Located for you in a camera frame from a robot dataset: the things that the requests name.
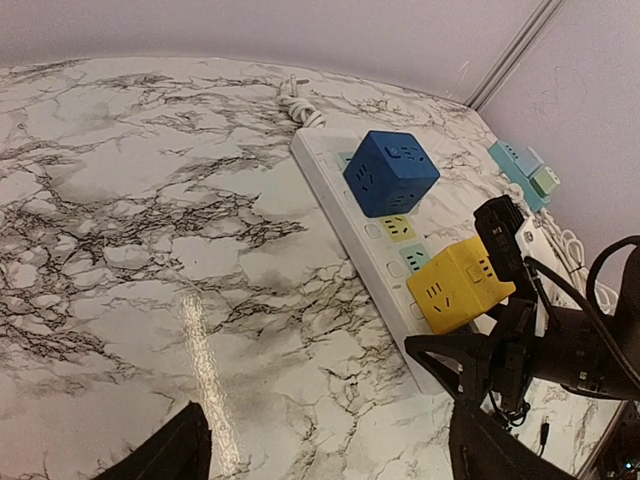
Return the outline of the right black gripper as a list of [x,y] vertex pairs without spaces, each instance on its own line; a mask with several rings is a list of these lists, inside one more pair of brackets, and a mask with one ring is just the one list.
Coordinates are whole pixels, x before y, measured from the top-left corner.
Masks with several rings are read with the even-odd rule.
[[454,400],[484,400],[490,389],[500,395],[504,413],[520,413],[532,379],[537,304],[514,298],[491,308],[487,315],[496,321],[489,337],[414,335],[405,338],[405,352]]

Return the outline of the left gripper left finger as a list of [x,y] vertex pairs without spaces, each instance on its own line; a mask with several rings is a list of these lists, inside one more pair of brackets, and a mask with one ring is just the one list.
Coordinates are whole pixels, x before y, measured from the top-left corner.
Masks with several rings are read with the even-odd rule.
[[190,402],[126,458],[95,480],[207,480],[212,433],[199,403]]

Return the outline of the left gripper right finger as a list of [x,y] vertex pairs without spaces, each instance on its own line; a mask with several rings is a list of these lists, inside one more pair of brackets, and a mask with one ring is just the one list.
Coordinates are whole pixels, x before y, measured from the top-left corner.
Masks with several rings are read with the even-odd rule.
[[455,480],[571,480],[538,457],[476,404],[456,401],[449,432]]

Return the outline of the yellow cube socket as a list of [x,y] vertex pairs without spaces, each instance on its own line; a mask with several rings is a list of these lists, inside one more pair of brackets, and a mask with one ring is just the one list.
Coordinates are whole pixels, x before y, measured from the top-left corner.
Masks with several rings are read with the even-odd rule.
[[468,324],[516,291],[514,283],[498,279],[477,235],[443,249],[407,286],[435,335]]

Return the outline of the white multicolour power strip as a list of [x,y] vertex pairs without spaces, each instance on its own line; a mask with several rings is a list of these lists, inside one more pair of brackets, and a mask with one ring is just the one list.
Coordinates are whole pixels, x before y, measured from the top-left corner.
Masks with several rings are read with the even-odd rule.
[[416,131],[416,136],[443,176],[434,192],[411,212],[394,219],[366,217],[343,178],[361,136],[345,128],[328,128],[323,115],[298,92],[289,76],[280,86],[278,103],[298,124],[291,152],[366,286],[393,339],[430,328],[406,281],[424,261],[475,233],[472,211],[485,197],[480,189],[487,171],[482,148],[493,139],[475,112],[440,102],[445,124]]

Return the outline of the green usb charger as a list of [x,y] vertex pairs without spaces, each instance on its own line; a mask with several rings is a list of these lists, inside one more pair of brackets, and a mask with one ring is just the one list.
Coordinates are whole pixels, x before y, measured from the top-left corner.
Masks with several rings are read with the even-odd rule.
[[550,167],[543,166],[531,176],[530,183],[540,197],[547,197],[561,184],[561,181]]

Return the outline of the blue cube socket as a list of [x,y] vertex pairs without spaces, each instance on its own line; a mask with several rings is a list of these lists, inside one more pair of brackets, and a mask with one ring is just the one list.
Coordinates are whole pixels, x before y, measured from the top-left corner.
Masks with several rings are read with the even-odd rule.
[[365,216],[406,214],[440,178],[440,172],[410,133],[367,132],[343,177]]

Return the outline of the light blue usb charger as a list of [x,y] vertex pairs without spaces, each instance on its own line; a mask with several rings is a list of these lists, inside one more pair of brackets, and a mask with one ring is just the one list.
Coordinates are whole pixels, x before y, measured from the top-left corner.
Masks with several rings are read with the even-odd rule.
[[517,153],[514,163],[526,178],[531,178],[544,166],[542,158],[531,147]]

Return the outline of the teal power strip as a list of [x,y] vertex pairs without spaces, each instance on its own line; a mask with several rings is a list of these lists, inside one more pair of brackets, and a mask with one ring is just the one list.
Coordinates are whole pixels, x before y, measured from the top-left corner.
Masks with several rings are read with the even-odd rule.
[[551,216],[548,210],[551,195],[540,197],[532,187],[530,178],[526,178],[515,165],[514,160],[519,152],[501,140],[497,140],[488,148],[489,155],[509,180],[516,203],[527,213],[536,216],[545,229],[554,253],[568,273],[571,284],[585,294],[589,270],[586,266],[584,246],[572,231],[562,229]]

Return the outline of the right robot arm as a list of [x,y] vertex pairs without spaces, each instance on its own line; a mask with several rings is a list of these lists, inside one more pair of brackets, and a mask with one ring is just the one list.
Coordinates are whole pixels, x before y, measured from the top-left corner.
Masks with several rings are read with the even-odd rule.
[[601,312],[596,272],[580,294],[541,261],[524,256],[506,233],[485,236],[500,278],[516,283],[505,306],[489,312],[490,334],[416,335],[406,353],[456,400],[481,403],[498,394],[504,413],[524,408],[532,379],[561,385],[591,398],[639,398],[639,238],[607,247],[593,264],[599,270],[615,252],[631,247],[615,312]]

